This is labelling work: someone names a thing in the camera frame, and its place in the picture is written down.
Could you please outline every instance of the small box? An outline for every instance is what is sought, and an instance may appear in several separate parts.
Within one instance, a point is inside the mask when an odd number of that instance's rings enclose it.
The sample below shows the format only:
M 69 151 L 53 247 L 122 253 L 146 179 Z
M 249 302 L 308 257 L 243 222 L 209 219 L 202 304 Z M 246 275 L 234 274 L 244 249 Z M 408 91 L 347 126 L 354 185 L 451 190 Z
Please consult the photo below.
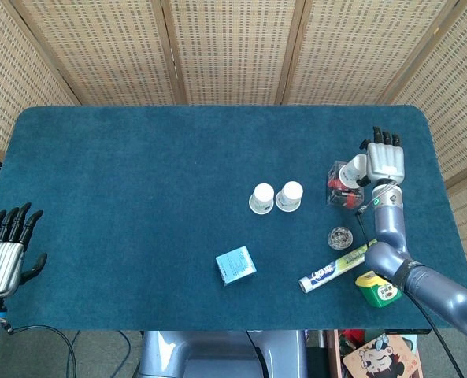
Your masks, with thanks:
M 401 291 L 392 283 L 378 277 L 373 271 L 367 272 L 356 279 L 356 286 L 373 307 L 385 307 L 401 297 Z
M 339 178 L 339 171 L 346 164 L 346 161 L 335 161 L 335 164 L 329 169 L 326 185 L 326 201 L 336 206 L 354 209 L 365 200 L 365 189 L 363 187 L 350 189 L 342 184 Z
M 256 272 L 246 246 L 217 256 L 216 262 L 225 285 Z

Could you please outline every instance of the cartoon picture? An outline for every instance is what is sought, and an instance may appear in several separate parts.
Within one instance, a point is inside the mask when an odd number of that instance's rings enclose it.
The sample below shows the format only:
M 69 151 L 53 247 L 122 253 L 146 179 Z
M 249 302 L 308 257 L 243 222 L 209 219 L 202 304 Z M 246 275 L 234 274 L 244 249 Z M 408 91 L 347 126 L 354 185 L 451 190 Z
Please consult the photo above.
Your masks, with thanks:
M 399 354 L 388 344 L 389 338 L 382 335 L 365 350 L 358 352 L 361 367 L 366 369 L 368 378 L 398 378 L 405 372 L 405 365 L 400 362 Z

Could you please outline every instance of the silver robotic hand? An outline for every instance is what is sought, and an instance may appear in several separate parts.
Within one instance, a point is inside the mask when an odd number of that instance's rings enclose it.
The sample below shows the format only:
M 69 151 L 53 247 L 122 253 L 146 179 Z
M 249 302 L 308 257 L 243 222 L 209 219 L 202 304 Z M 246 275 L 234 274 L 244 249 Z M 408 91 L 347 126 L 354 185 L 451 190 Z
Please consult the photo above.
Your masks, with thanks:
M 10 327 L 6 321 L 4 299 L 12 295 L 19 286 L 37 276 L 46 264 L 47 254 L 42 254 L 32 269 L 21 272 L 24 252 L 32 237 L 33 228 L 43 215 L 42 210 L 37 211 L 25 223 L 30 205 L 26 203 L 8 213 L 5 210 L 0 212 L 0 333 L 3 328 Z
M 402 190 L 405 167 L 401 140 L 374 128 L 374 140 L 361 148 L 368 151 L 365 175 L 357 184 L 373 183 L 372 201 L 378 243 L 371 245 L 365 263 L 379 276 L 423 303 L 467 336 L 467 289 L 435 270 L 414 261 L 406 246 Z M 359 211 L 364 212 L 367 206 Z

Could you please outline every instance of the label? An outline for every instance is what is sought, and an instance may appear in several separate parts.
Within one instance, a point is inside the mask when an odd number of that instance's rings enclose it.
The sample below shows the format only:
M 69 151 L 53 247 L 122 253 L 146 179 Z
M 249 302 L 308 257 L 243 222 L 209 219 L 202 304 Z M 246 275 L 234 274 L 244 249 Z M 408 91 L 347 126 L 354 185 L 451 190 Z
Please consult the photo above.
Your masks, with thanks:
M 376 293 L 379 298 L 383 301 L 393 299 L 398 294 L 398 289 L 392 286 L 392 283 L 386 283 L 385 285 L 379 286 Z
M 313 272 L 307 278 L 310 280 L 310 283 L 312 285 L 316 285 L 320 281 L 325 280 L 326 278 L 332 276 L 332 274 L 335 272 L 335 270 L 336 270 L 336 263 L 334 261 L 331 264 L 326 265 L 324 268 L 319 269 L 316 272 Z
M 258 200 L 255 196 L 252 198 L 252 207 L 257 211 L 266 211 L 270 210 L 273 205 L 273 200 L 269 202 L 263 202 Z
M 294 200 L 294 201 L 290 200 L 288 197 L 285 196 L 283 191 L 280 192 L 279 203 L 282 206 L 293 206 L 293 205 L 297 205 L 298 202 L 299 202 L 299 199 Z

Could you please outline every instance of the green container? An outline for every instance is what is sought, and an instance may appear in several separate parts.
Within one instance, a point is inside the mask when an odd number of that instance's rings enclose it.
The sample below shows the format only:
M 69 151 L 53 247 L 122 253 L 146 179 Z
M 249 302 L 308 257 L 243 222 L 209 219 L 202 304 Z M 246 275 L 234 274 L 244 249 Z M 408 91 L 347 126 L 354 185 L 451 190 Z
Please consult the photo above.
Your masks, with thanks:
M 385 307 L 401 297 L 401 291 L 392 283 L 378 277 L 373 271 L 359 276 L 356 279 L 356 286 L 373 307 Z

